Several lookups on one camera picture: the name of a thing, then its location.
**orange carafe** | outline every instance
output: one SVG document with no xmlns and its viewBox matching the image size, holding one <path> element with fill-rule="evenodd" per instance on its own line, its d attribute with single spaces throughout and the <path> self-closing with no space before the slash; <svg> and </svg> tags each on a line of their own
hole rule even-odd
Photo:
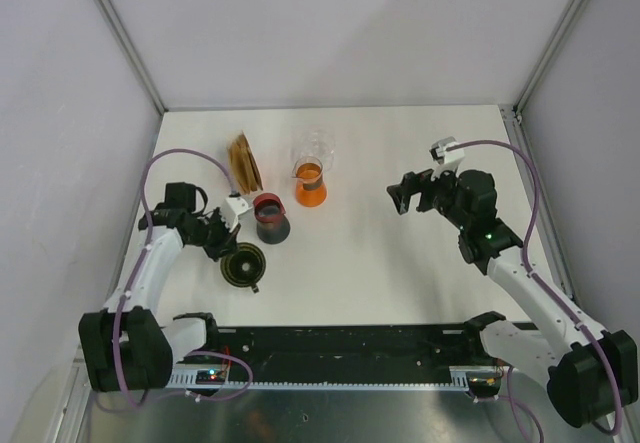
<svg viewBox="0 0 640 443">
<path fill-rule="evenodd" d="M 296 200 L 302 206 L 318 206 L 327 198 L 327 187 L 322 177 L 322 162 L 313 156 L 305 156 L 293 168 L 296 181 Z"/>
</svg>

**tabletop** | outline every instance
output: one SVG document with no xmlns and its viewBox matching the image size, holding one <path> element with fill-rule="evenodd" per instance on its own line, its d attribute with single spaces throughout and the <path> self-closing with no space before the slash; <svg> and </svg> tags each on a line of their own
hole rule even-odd
<svg viewBox="0 0 640 443">
<path fill-rule="evenodd" d="M 291 178 L 292 145 L 305 129 L 323 129 L 335 140 L 333 167 L 325 173 L 328 197 L 316 208 L 296 202 Z M 408 171 L 433 167 L 429 148 L 439 139 L 508 141 L 497 106 L 169 112 L 155 153 L 190 148 L 228 165 L 227 145 L 242 131 L 264 191 L 282 200 L 291 233 L 267 245 L 256 235 L 252 212 L 241 220 L 238 241 L 258 245 L 267 260 L 257 294 L 228 284 L 202 249 L 185 248 L 162 293 L 160 324 L 193 311 L 212 312 L 220 326 L 438 324 L 491 310 L 529 320 L 504 290 L 463 261 L 458 232 L 445 218 L 413 209 L 399 216 L 385 190 Z M 460 169 L 470 168 L 493 175 L 498 216 L 522 236 L 531 209 L 514 155 L 502 148 L 470 148 Z M 229 193 L 214 165 L 172 154 L 151 169 L 150 205 L 162 200 L 166 183 L 180 181 L 202 187 L 210 208 Z M 137 254 L 133 236 L 125 271 Z M 548 273 L 537 233 L 531 254 Z"/>
</svg>

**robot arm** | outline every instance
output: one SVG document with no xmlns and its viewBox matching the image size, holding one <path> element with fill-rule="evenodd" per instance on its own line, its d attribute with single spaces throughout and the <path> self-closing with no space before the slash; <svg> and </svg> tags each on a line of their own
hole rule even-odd
<svg viewBox="0 0 640 443">
<path fill-rule="evenodd" d="M 204 209 L 195 211 L 196 192 L 200 192 L 206 206 L 206 194 L 194 185 L 166 185 L 164 201 L 151 212 L 153 231 L 148 244 L 146 219 L 143 217 L 138 224 L 137 251 L 145 251 L 142 264 L 136 270 L 137 259 L 131 259 L 102 311 L 85 313 L 80 320 L 80 342 L 94 390 L 119 389 L 112 333 L 123 294 L 127 299 L 122 308 L 119 345 L 131 390 L 164 388 L 178 361 L 215 338 L 217 327 L 211 314 L 180 315 L 164 328 L 155 318 L 169 271 L 184 246 L 202 247 L 214 261 L 237 250 L 238 219 L 249 210 L 247 202 L 239 195 L 231 195 L 220 208 L 205 215 Z M 126 290 L 134 271 L 131 290 Z"/>
<path fill-rule="evenodd" d="M 420 194 L 417 211 L 435 209 L 447 218 L 460 232 L 458 247 L 464 260 L 509 293 L 540 332 L 521 331 L 504 316 L 486 313 L 466 325 L 479 333 L 481 350 L 509 362 L 545 387 L 558 413 L 574 427 L 613 412 L 612 389 L 595 349 L 525 270 L 522 241 L 497 218 L 493 177 L 478 170 L 456 175 L 464 150 L 447 151 L 455 145 L 453 138 L 437 142 L 431 148 L 432 157 L 439 163 L 437 169 L 407 173 L 399 185 L 387 188 L 396 210 L 406 213 L 411 196 Z M 631 337 L 624 331 L 607 332 L 557 287 L 551 285 L 551 291 L 598 339 L 614 371 L 622 404 L 637 401 L 637 349 Z"/>
</svg>

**gray wall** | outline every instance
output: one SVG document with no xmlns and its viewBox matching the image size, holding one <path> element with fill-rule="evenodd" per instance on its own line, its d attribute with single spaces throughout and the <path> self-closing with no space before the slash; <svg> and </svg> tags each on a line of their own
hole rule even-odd
<svg viewBox="0 0 640 443">
<path fill-rule="evenodd" d="M 0 21 L 5 442 L 106 295 L 159 118 L 93 0 L 0 0 Z"/>
<path fill-rule="evenodd" d="M 113 0 L 176 107 L 508 103 L 568 0 Z"/>
<path fill-rule="evenodd" d="M 640 0 L 592 0 L 524 113 L 578 296 L 637 342 L 639 103 Z"/>
</svg>

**reflective floor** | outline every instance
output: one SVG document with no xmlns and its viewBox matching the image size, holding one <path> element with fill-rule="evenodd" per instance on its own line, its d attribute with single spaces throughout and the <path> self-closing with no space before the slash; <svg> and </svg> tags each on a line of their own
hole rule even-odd
<svg viewBox="0 0 640 443">
<path fill-rule="evenodd" d="M 536 413 L 547 443 L 611 442 L 591 427 L 567 426 L 544 391 L 522 376 L 517 396 Z M 121 398 L 100 395 L 107 407 Z M 84 443 L 519 443 L 508 403 L 473 404 L 462 393 L 403 391 L 251 391 L 232 401 L 171 397 L 138 412 L 106 414 L 87 407 Z"/>
</svg>

